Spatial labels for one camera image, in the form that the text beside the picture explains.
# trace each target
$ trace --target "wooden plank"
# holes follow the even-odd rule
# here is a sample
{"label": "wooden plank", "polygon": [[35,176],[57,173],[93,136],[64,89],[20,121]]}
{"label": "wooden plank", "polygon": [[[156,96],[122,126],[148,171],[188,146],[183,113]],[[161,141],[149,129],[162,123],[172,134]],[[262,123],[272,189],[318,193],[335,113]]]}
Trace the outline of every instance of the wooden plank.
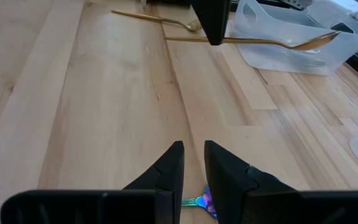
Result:
{"label": "wooden plank", "polygon": [[308,77],[312,75],[272,72],[268,70],[260,70],[259,72],[269,85],[284,86],[288,94],[292,96],[293,106],[297,108],[301,114],[307,114],[305,116],[316,116],[317,121],[323,124],[340,124],[340,120],[338,120],[335,115],[329,113],[329,110],[324,110],[326,108],[322,107],[322,101],[313,101],[313,95],[303,86],[303,83],[301,81],[298,81],[299,83],[295,81],[300,79],[298,76]]}
{"label": "wooden plank", "polygon": [[[193,149],[161,25],[111,9],[150,13],[136,1],[86,4],[39,188],[121,189],[182,140],[183,196],[198,196],[203,157]],[[181,222],[214,221],[204,210],[183,209]]]}
{"label": "wooden plank", "polygon": [[351,118],[358,126],[358,94],[339,76],[333,75],[330,77],[333,81],[335,89],[338,90],[338,95],[346,103],[349,116],[341,118]]}
{"label": "wooden plank", "polygon": [[345,189],[348,187],[346,182],[341,178],[338,169],[327,157],[324,148],[321,147],[318,140],[313,135],[308,124],[305,123],[301,115],[293,106],[285,86],[269,86],[267,89],[282,112],[283,117],[295,130],[296,135],[302,142],[303,148],[298,149],[299,153],[306,154],[307,157],[310,157],[310,159],[315,162],[313,165],[306,166],[309,166],[310,169],[314,169],[314,178],[319,182],[318,188]]}
{"label": "wooden plank", "polygon": [[[209,75],[208,80],[213,82],[216,80],[214,77],[222,77],[220,80],[213,82],[214,91],[216,92],[214,96],[219,100],[226,124],[229,126],[256,125],[258,121],[256,112],[251,108],[221,49],[213,47],[206,53],[212,55],[210,57],[214,59],[213,62],[218,69],[217,73],[212,73],[218,75]],[[224,96],[225,91],[230,92],[230,96]]]}
{"label": "wooden plank", "polygon": [[292,74],[292,78],[307,94],[324,117],[327,125],[342,125],[340,116],[346,113],[346,104],[337,97],[335,88],[329,88],[330,80],[318,75]]}
{"label": "wooden plank", "polygon": [[305,145],[312,146],[309,150],[316,155],[315,160],[320,162],[320,166],[325,166],[327,169],[326,174],[329,176],[326,178],[329,178],[329,182],[337,181],[336,187],[338,188],[358,189],[358,165],[353,158],[343,150],[331,133],[319,122],[315,114],[293,110],[288,106],[296,97],[295,95],[286,93],[285,88],[276,87],[274,90],[275,92],[272,93],[275,97],[280,96],[281,110],[289,115],[287,119],[297,120],[298,132],[304,136]]}
{"label": "wooden plank", "polygon": [[0,119],[0,206],[37,186],[83,3],[55,1]]}
{"label": "wooden plank", "polygon": [[232,71],[232,78],[237,80],[251,108],[253,110],[277,110],[257,70],[243,61],[237,47],[234,44],[223,44],[221,50]]}
{"label": "wooden plank", "polygon": [[203,158],[204,140],[209,139],[208,132],[219,132],[226,127],[226,120],[215,99],[207,76],[211,70],[200,63],[200,57],[207,60],[203,54],[197,56],[197,61],[188,56],[188,51],[204,52],[206,44],[168,43],[168,52],[172,59],[173,69],[180,87],[191,133],[198,157]]}
{"label": "wooden plank", "polygon": [[263,110],[258,111],[258,116],[259,124],[286,174],[280,180],[298,190],[318,189],[313,168],[315,163],[306,154],[298,153],[305,146],[282,112]]}
{"label": "wooden plank", "polygon": [[52,2],[0,1],[0,117]]}

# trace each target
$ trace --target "gold spoon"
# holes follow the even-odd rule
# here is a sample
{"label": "gold spoon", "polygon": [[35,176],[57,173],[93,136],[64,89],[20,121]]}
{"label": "gold spoon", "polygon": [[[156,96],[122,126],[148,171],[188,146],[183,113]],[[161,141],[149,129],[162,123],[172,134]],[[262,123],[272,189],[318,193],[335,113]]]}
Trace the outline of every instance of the gold spoon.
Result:
{"label": "gold spoon", "polygon": [[[241,38],[223,38],[222,43],[231,43],[231,44],[273,44],[285,47],[286,49],[292,50],[313,50],[324,46],[330,41],[332,41],[336,36],[338,36],[339,31],[330,32],[328,34],[321,35],[319,37],[312,38],[301,44],[289,46],[283,42],[277,40],[265,40],[265,39],[241,39]],[[165,40],[177,40],[177,41],[187,41],[187,42],[208,42],[206,37],[164,37]]]}
{"label": "gold spoon", "polygon": [[135,18],[139,18],[139,19],[145,19],[148,21],[169,22],[172,24],[179,24],[190,32],[196,32],[202,28],[199,20],[197,20],[197,19],[189,22],[188,24],[183,24],[180,21],[176,21],[174,19],[167,19],[167,18],[161,18],[161,17],[155,17],[155,16],[147,16],[147,15],[142,15],[142,14],[138,14],[138,13],[124,12],[124,11],[120,11],[120,10],[112,10],[111,12],[120,14],[120,15],[124,15],[124,16],[131,16],[131,17],[135,17]]}

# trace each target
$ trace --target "wooden table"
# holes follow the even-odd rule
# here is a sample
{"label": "wooden table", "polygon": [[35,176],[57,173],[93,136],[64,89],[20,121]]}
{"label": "wooden table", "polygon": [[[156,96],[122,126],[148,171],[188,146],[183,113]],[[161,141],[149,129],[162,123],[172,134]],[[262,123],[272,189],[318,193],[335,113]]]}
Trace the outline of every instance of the wooden table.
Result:
{"label": "wooden table", "polygon": [[[0,1],[0,206],[27,189],[121,189],[175,140],[184,197],[206,185],[213,139],[299,190],[358,189],[358,74],[248,66],[235,45],[164,41],[193,11],[130,0]],[[182,223],[214,223],[183,209]]]}

